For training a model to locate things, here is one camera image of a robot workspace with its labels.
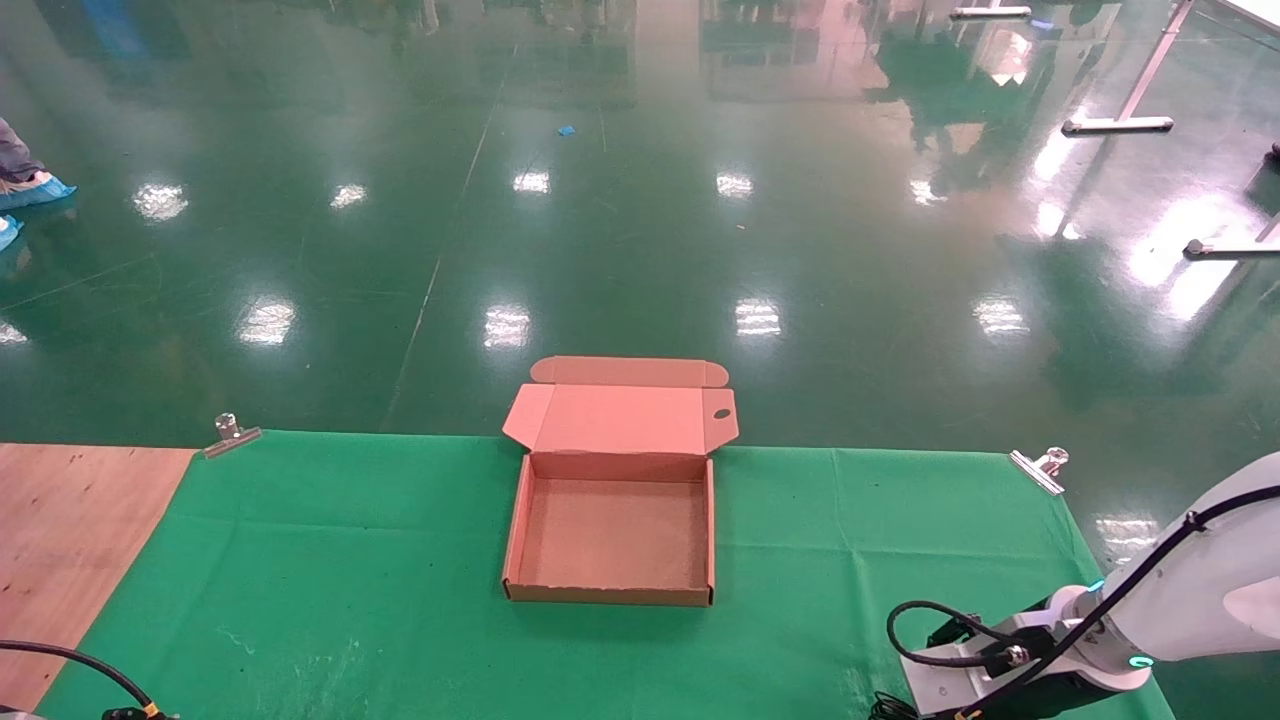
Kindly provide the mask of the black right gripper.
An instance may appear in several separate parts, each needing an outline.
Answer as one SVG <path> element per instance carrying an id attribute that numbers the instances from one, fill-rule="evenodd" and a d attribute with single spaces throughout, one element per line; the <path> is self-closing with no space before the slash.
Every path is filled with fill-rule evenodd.
<path id="1" fill-rule="evenodd" d="M 1165 719 L 1152 673 L 1042 673 L 980 710 L 982 719 Z"/>

